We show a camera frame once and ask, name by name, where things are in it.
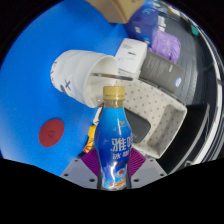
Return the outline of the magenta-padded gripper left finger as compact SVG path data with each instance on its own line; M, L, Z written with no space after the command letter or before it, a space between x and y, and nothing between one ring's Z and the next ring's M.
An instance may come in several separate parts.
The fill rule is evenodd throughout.
M78 186L96 189L98 187L99 172L100 165L97 152L92 149L82 158L73 159L60 177Z

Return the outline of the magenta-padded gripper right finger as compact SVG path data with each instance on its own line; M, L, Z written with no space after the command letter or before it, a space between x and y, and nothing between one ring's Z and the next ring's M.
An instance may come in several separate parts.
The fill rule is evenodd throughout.
M147 159L136 149L132 149L128 161L127 188L136 189L166 176L166 172L154 158Z

